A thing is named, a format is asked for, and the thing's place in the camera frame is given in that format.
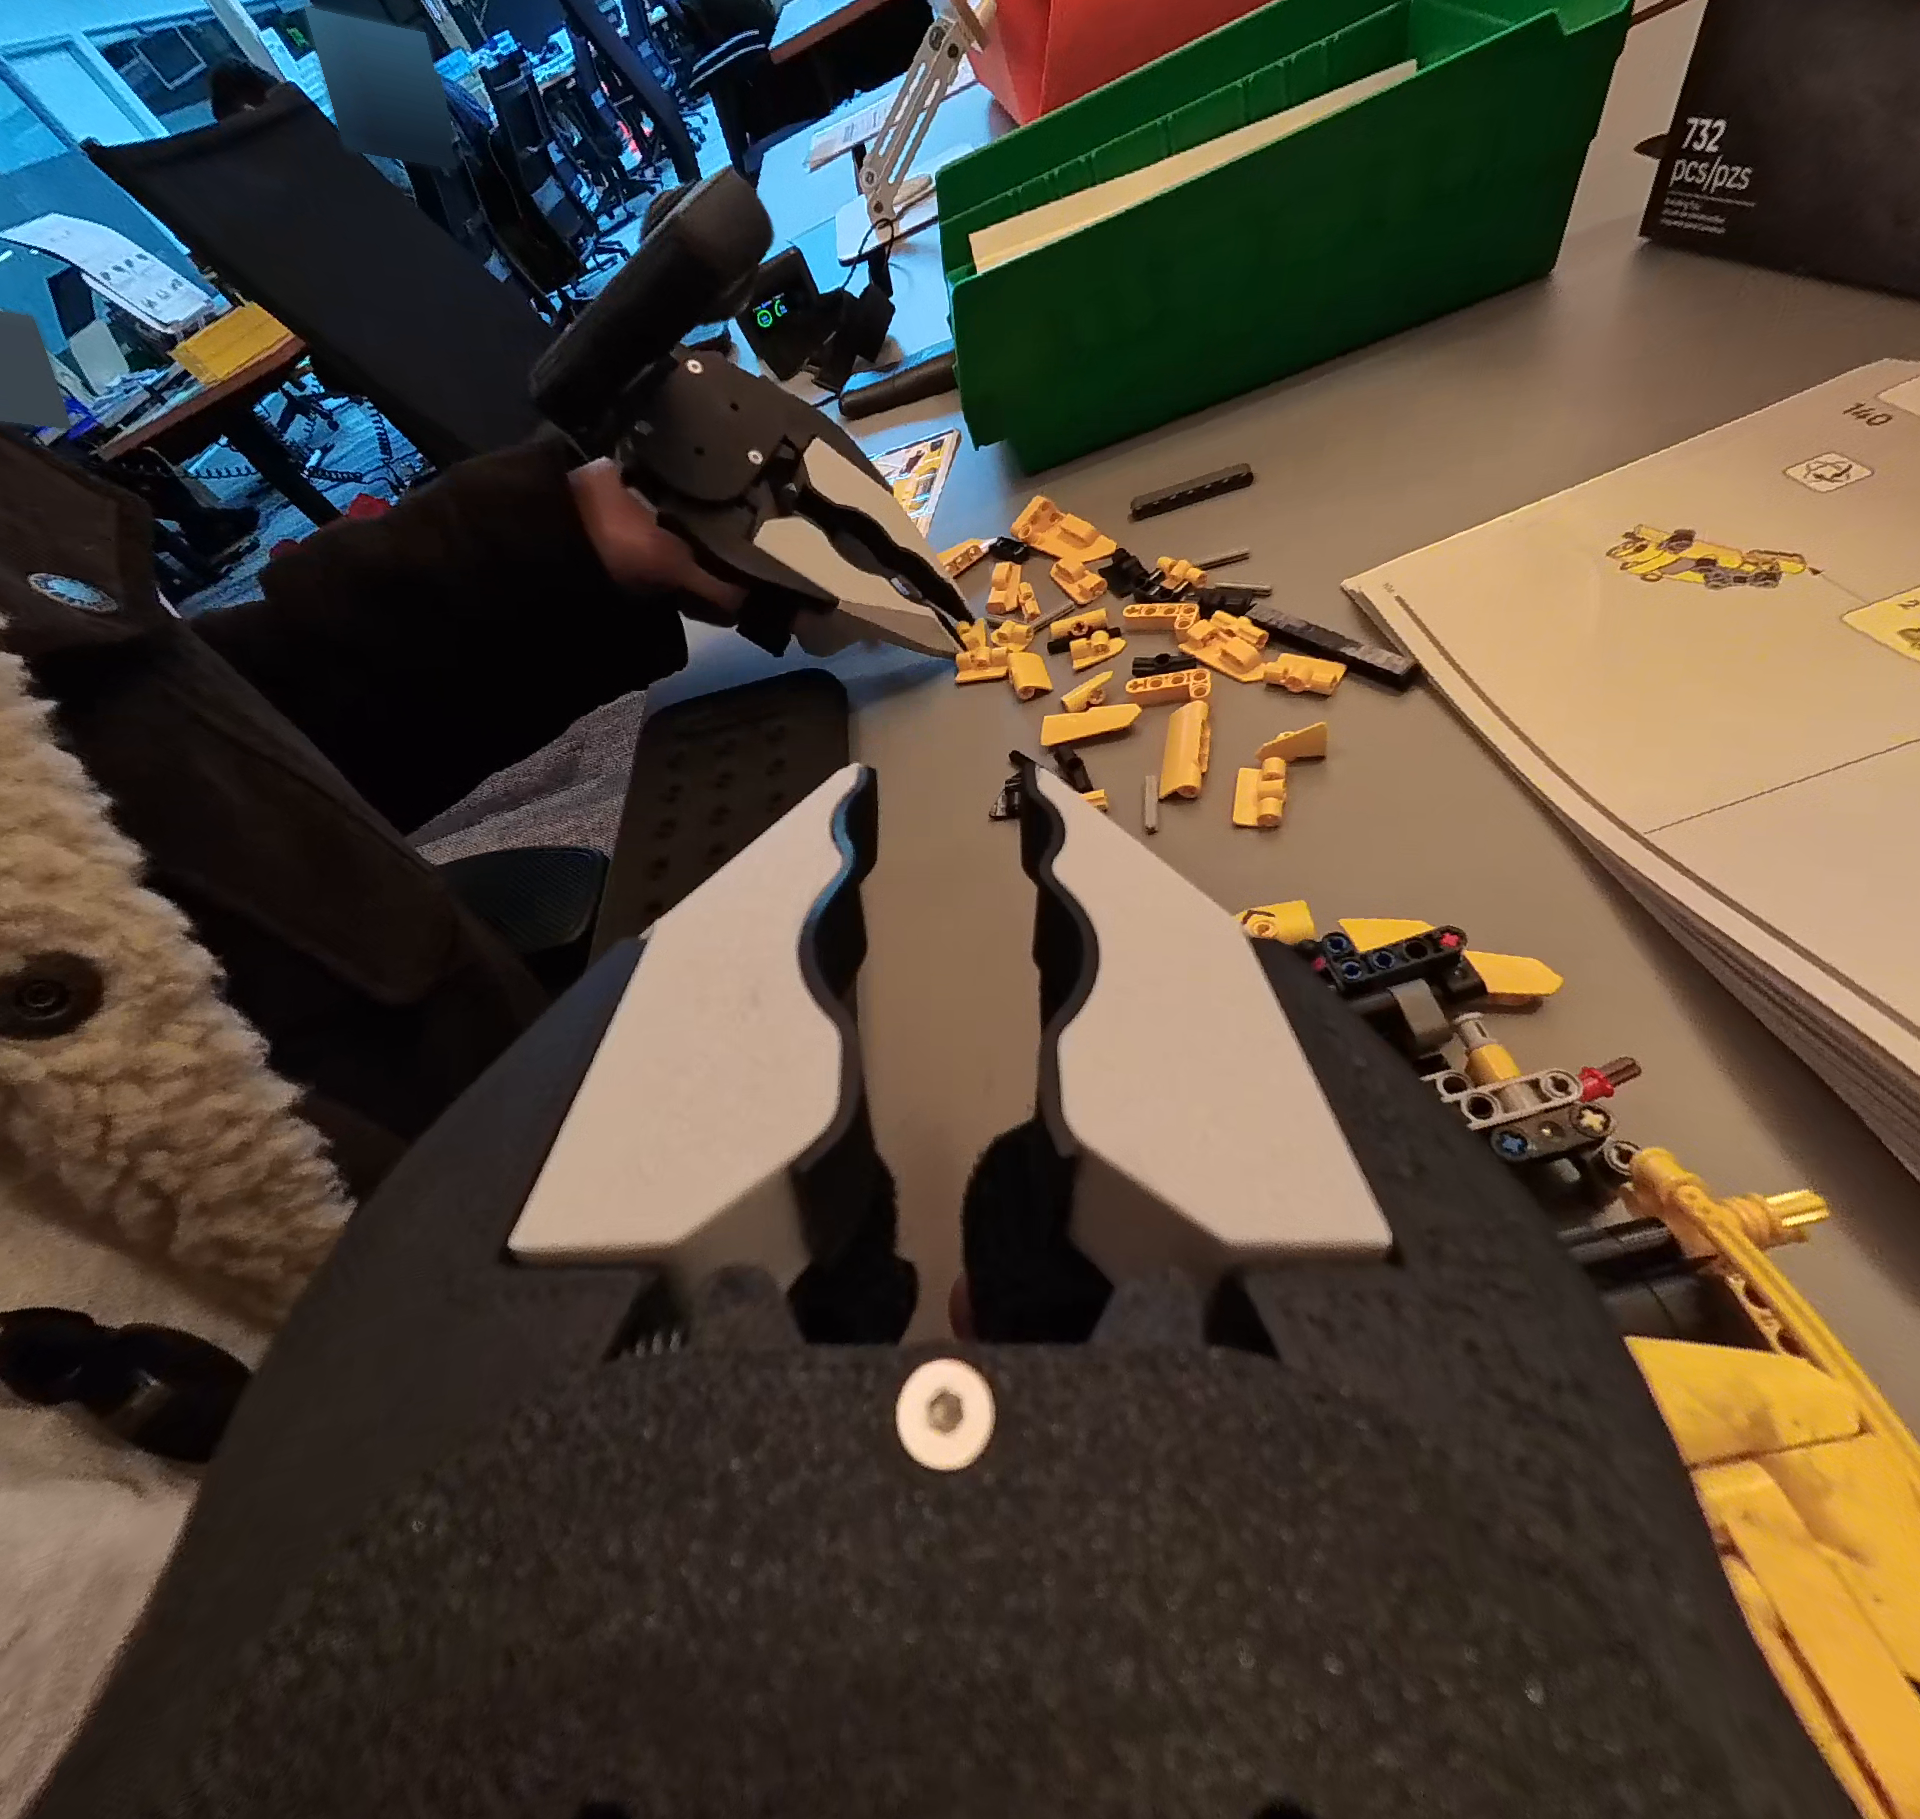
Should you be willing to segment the white paper pad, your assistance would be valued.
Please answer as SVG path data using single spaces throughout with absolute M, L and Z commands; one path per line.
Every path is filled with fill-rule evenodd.
M 1367 102 L 1367 97 L 1377 97 L 1388 87 L 1403 87 L 1408 77 L 1418 77 L 1413 56 L 1393 61 L 1393 67 L 1377 67 L 1377 72 L 1347 82 L 1347 87 L 1316 92 L 1311 102 L 1295 102 L 1295 108 L 1270 113 L 1260 123 L 1244 123 L 1244 128 L 1234 128 L 1224 138 L 1193 143 L 1193 149 L 1183 149 L 1172 159 L 1157 159 L 1157 164 L 1142 164 L 1132 174 L 1101 179 L 1091 190 L 1060 195 L 1060 200 L 1050 200 L 1039 210 L 1024 210 L 1014 220 L 978 225 L 968 236 L 973 272 L 998 272 L 998 266 L 1009 266 L 1009 261 L 1019 261 L 1029 251 L 1044 251 L 1044 246 L 1055 246 L 1055 241 L 1065 241 L 1065 236 L 1075 236 L 1075 231 L 1085 231 L 1096 220 L 1111 220 L 1111 215 L 1121 215 L 1121 210 L 1132 210 L 1142 200 L 1157 200 L 1157 195 L 1167 195 L 1167 190 L 1178 190 L 1188 179 L 1203 179 L 1203 174 L 1234 164 L 1244 154 L 1260 154 L 1260 149 L 1270 149 L 1270 143 L 1280 143 L 1280 138 L 1290 138 L 1300 128 L 1316 128 L 1316 123 L 1326 123 L 1326 118 L 1336 118 L 1336 113 L 1347 113 L 1347 108 L 1357 108 L 1357 102 Z

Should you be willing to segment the black office chair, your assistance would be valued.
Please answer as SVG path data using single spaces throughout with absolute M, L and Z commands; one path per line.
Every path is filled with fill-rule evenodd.
M 543 436 L 532 369 L 558 333 L 292 82 L 225 123 L 82 154 L 430 466 Z

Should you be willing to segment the pile of yellow brick pieces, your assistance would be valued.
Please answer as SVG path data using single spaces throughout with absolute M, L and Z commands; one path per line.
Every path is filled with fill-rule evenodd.
M 1091 804 L 1111 789 L 1085 769 L 1085 748 L 1162 722 L 1162 753 L 1142 774 L 1142 830 L 1162 804 L 1193 804 L 1213 774 L 1213 692 L 1265 687 L 1326 702 L 1352 676 L 1336 661 L 1285 651 L 1244 615 L 1203 615 L 1193 589 L 1239 553 L 1183 559 L 1132 553 L 1106 528 L 1029 497 L 998 538 L 937 548 L 947 579 L 983 574 L 983 610 L 957 625 L 957 687 L 1004 687 L 1039 707 L 1039 758 Z

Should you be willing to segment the long black brick beam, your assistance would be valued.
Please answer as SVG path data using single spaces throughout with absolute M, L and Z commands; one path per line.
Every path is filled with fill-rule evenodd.
M 1347 630 L 1326 630 L 1316 620 L 1300 620 L 1300 615 L 1285 615 L 1280 605 L 1270 600 L 1254 600 L 1254 589 L 1244 584 L 1224 584 L 1224 589 L 1193 589 L 1198 610 L 1203 615 L 1244 615 L 1254 620 L 1270 640 L 1280 640 L 1285 651 L 1300 651 L 1300 656 L 1316 656 L 1316 661 L 1336 661 L 1347 666 L 1352 676 L 1362 681 L 1377 681 L 1388 692 L 1408 692 L 1423 681 L 1418 661 L 1403 656 L 1403 651 L 1388 651 L 1377 640 L 1357 640 Z

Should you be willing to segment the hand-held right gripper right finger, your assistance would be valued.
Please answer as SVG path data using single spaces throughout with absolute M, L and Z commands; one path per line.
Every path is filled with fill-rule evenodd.
M 1377 1266 L 1393 1230 L 1254 943 L 1039 763 L 1014 763 L 1039 974 L 1034 1112 L 968 1179 L 968 1322 L 1085 1342 L 1132 1281 L 1203 1301 Z

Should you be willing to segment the black studded mat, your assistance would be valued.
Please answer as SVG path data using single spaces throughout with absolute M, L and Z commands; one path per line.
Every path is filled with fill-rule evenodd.
M 850 763 L 850 692 L 788 671 L 645 707 L 589 958 L 650 933 Z

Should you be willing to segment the toy car set box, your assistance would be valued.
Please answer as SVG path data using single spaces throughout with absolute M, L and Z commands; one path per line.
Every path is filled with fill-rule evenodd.
M 1920 0 L 1705 0 L 1644 241 L 1920 292 Z

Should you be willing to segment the person's left hand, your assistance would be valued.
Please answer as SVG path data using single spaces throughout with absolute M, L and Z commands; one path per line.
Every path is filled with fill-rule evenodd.
M 568 471 L 573 512 L 599 553 L 604 574 L 635 594 L 660 594 L 707 625 L 732 625 L 742 610 L 742 584 L 717 579 L 686 538 L 676 538 L 660 512 L 625 487 L 614 461 L 589 461 Z

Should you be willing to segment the green plastic bin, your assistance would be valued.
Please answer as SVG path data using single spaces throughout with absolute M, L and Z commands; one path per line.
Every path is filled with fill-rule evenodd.
M 1638 0 L 1270 0 L 937 174 L 973 446 L 1050 471 L 1556 266 Z M 1418 61 L 998 272 L 968 236 Z

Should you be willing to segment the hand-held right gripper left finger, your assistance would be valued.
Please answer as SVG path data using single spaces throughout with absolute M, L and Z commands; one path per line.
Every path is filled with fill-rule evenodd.
M 845 763 L 645 933 L 512 1260 L 635 1260 L 681 1301 L 758 1266 L 809 1342 L 886 1342 L 855 1009 L 870 866 L 876 769 Z

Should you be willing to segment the small black perforated beam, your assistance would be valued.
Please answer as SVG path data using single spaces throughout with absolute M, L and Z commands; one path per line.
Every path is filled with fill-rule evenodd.
M 1152 518 L 1172 518 L 1172 512 L 1188 512 L 1188 507 L 1219 502 L 1229 492 L 1249 492 L 1249 487 L 1254 487 L 1254 466 L 1234 461 L 1234 466 L 1213 466 L 1213 471 L 1137 492 L 1126 518 L 1152 523 Z

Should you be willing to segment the grey desk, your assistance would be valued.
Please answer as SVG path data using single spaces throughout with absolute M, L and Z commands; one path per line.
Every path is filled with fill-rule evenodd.
M 1705 430 L 1761 389 L 1797 389 L 1818 354 L 1910 328 L 1910 302 L 1833 297 L 1772 272 L 1715 272 L 1633 246 L 1628 220 L 1582 225 L 1546 287 L 1495 297 L 1331 369 L 1208 410 L 1106 461 L 1070 466 L 1070 507 L 1111 512 L 1198 461 L 1249 451 L 1254 512 L 1229 543 L 1260 553 L 1311 615 L 1336 579 L 1536 502 L 1638 451 Z M 1526 1050 L 1644 1050 L 1644 1138 L 1705 1163 L 1720 1189 L 1823 1189 L 1843 1214 L 1828 1255 L 1787 1255 L 1838 1337 L 1910 1399 L 1915 1184 L 1807 1061 L 1664 933 L 1536 794 L 1439 702 L 1331 702 L 1331 779 L 1306 784 L 1290 856 L 1260 861 L 1224 804 L 1178 804 L 1162 840 L 1121 835 L 1193 871 L 1219 902 L 1280 886 L 1316 912 L 1454 912 L 1475 938 L 1546 943 L 1572 968 L 1562 1015 L 1521 1020 Z M 952 681 L 876 702 L 855 748 L 881 758 L 881 861 L 865 886 L 860 1045 L 876 1143 L 901 1173 L 906 1245 L 947 1291 L 963 1173 L 983 1138 L 1034 1112 L 1039 968 L 1019 830 L 993 830 L 988 753 L 1009 702 Z M 922 1471 L 896 1440 L 911 1353 L 620 1358 L 584 1389 L 507 1414 L 456 1491 L 451 1527 L 415 1537 L 466 1558 L 430 1604 L 553 1609 L 553 1650 L 461 1660 L 461 1758 L 410 1768 L 389 1804 L 348 1814 L 1853 1814 L 1812 1758 L 1720 1583 L 1684 1471 L 1644 1378 L 1628 1430 L 1582 1455 L 1577 1491 L 1541 1501 L 1541 1542 L 1516 1522 L 1516 1481 L 1546 1471 L 1562 1424 L 1500 1445 L 1388 1424 L 1388 1394 L 1336 1404 L 1331 1363 L 1178 1348 L 993 1353 L 998 1435 L 973 1471 Z M 691 1594 L 691 1563 L 655 1547 L 640 1496 L 737 1445 L 763 1527 L 742 1568 Z M 1096 1640 L 1096 1532 L 1152 1553 L 1142 1588 L 1101 1599 L 1142 1640 L 1142 1691 L 1096 1681 L 1121 1645 Z M 1306 1650 L 1306 1604 L 1260 1563 L 1311 1527 L 1331 1563 L 1336 1640 Z M 640 1609 L 640 1553 L 686 1578 L 691 1629 L 660 1660 L 614 1665 L 614 1609 Z M 1736 1614 L 1736 1655 L 1638 1676 L 1644 1640 L 1674 1629 L 1659 1558 L 1705 1558 Z M 1582 1609 L 1623 1609 L 1618 1640 L 1551 1696 L 1562 1670 L 1521 1670 L 1521 1635 L 1603 1635 Z M 1500 1629 L 1490 1676 L 1469 1629 Z

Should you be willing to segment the open instruction booklet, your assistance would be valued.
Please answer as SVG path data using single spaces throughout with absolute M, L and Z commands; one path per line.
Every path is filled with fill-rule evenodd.
M 1915 359 L 1833 374 L 1341 589 L 1915 1173 Z

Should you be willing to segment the yellow toy brick car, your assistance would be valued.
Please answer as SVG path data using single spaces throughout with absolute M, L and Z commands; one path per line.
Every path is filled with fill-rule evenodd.
M 1690 1471 L 1720 1573 L 1787 1706 L 1859 1814 L 1920 1814 L 1920 1450 L 1838 1332 L 1782 1276 L 1828 1204 L 1715 1194 L 1618 1132 L 1633 1056 L 1526 1071 L 1490 1015 L 1562 974 L 1454 922 L 1239 912 L 1423 1076 L 1439 1107 L 1556 1219 Z

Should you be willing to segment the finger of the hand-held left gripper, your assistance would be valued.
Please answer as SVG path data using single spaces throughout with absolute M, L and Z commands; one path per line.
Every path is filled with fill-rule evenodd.
M 896 584 L 896 594 L 937 610 L 947 625 L 973 620 L 927 533 L 865 456 L 804 456 L 804 518 L 860 574 Z
M 794 640 L 804 656 L 840 656 L 855 646 L 896 646 L 911 656 L 957 656 L 957 625 L 911 584 L 845 559 L 829 533 L 804 518 L 758 528 L 758 559 L 799 579 Z

